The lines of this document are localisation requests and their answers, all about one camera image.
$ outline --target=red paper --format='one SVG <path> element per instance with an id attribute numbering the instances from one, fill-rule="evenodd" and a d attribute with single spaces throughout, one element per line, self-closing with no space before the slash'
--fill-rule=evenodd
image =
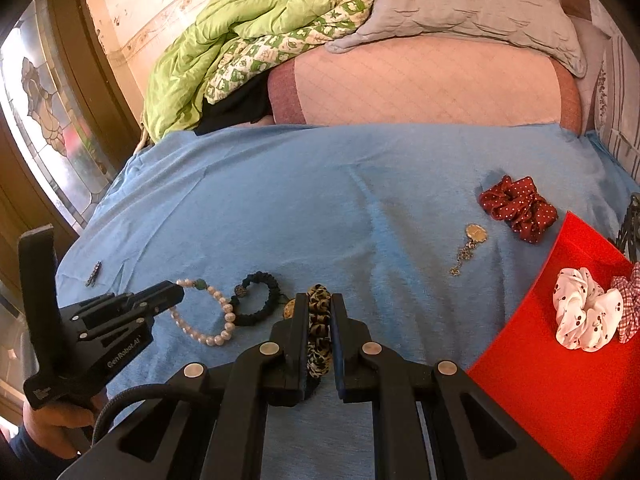
<path id="1" fill-rule="evenodd" d="M 587 267 L 607 290 L 632 264 L 567 213 L 542 272 L 469 375 L 576 480 L 596 480 L 640 418 L 640 336 L 593 353 L 558 343 L 552 293 L 564 267 Z"/>

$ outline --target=silver screw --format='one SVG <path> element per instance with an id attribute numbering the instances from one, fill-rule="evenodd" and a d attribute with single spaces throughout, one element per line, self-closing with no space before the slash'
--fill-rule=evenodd
<path id="1" fill-rule="evenodd" d="M 443 375 L 453 375 L 458 371 L 458 367 L 451 361 L 441 361 L 438 363 L 438 371 Z"/>
<path id="2" fill-rule="evenodd" d="M 380 352 L 382 352 L 382 346 L 380 346 L 379 343 L 376 343 L 375 341 L 369 341 L 368 343 L 364 343 L 364 345 L 362 345 L 362 351 L 367 355 L 378 355 Z"/>
<path id="3" fill-rule="evenodd" d="M 204 373 L 204 366 L 200 363 L 191 363 L 184 367 L 184 376 L 193 379 Z"/>
<path id="4" fill-rule="evenodd" d="M 280 351 L 280 347 L 277 343 L 273 343 L 271 341 L 267 341 L 266 343 L 262 343 L 260 345 L 260 353 L 263 355 L 274 355 Z"/>

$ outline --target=blue sheet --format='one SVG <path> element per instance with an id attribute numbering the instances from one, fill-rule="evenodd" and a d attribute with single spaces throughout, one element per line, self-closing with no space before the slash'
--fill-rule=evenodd
<path id="1" fill-rule="evenodd" d="M 290 296 L 314 283 L 343 293 L 350 316 L 407 359 L 450 358 L 468 367 L 518 306 L 567 210 L 605 236 L 616 234 L 639 189 L 589 137 L 556 124 L 175 132 L 134 156 L 117 178 L 60 264 L 59 302 L 186 277 L 230 296 L 249 272 L 263 270 Z M 558 208 L 559 221 L 539 245 L 520 241 L 476 202 L 506 173 L 532 176 Z M 489 237 L 454 278 L 449 268 L 470 222 Z M 98 260 L 97 284 L 86 288 Z M 256 292 L 242 308 L 263 301 Z M 222 329 L 220 308 L 207 294 L 187 290 L 180 311 L 199 330 Z M 208 348 L 164 313 L 155 341 L 110 394 L 163 382 L 187 362 L 232 361 L 267 339 L 279 317 Z M 270 409 L 262 477 L 370 479 L 372 450 L 370 407 L 341 404 L 330 374 L 309 401 Z"/>

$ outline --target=stained glass window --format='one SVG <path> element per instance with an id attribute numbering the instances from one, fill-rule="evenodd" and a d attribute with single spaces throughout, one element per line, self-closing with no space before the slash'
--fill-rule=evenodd
<path id="1" fill-rule="evenodd" d="M 47 0 L 33 0 L 0 47 L 0 105 L 37 181 L 81 233 L 116 173 L 62 69 Z"/>

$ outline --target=green duvet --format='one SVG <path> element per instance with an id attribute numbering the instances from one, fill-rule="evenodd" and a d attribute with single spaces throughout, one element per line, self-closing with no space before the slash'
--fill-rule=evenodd
<path id="1" fill-rule="evenodd" d="M 210 0 L 156 61 L 143 123 L 158 142 L 200 120 L 254 75 L 341 38 L 369 17 L 373 0 Z"/>

